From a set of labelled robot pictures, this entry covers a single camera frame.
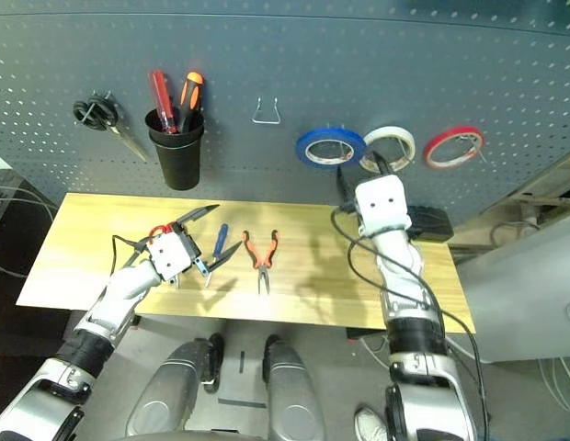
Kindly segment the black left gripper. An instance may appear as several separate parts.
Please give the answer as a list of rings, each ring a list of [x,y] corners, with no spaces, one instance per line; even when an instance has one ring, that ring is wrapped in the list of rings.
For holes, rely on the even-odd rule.
[[[219,208],[219,204],[211,204],[204,207],[199,207],[189,211],[188,213],[177,218],[177,222],[172,223],[172,231],[178,236],[179,241],[182,243],[183,248],[188,254],[188,257],[192,264],[194,264],[200,273],[207,277],[210,272],[215,271],[220,266],[228,262],[231,257],[235,254],[238,248],[241,246],[242,242],[235,243],[225,251],[223,251],[217,258],[213,259],[212,262],[207,266],[207,264],[201,258],[201,250],[197,246],[196,242],[192,236],[188,233],[187,229],[182,225],[188,221],[196,221],[206,216],[213,210]]]

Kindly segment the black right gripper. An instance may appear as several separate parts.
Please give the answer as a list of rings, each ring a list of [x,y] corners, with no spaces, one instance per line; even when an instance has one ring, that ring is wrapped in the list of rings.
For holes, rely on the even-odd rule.
[[[373,162],[376,163],[380,175],[389,174],[389,164],[385,158],[375,151],[372,152]],[[354,190],[345,178],[344,171],[341,165],[336,169],[336,188],[340,197],[342,198],[342,205],[340,211],[349,215],[357,214],[358,207],[355,202]]]

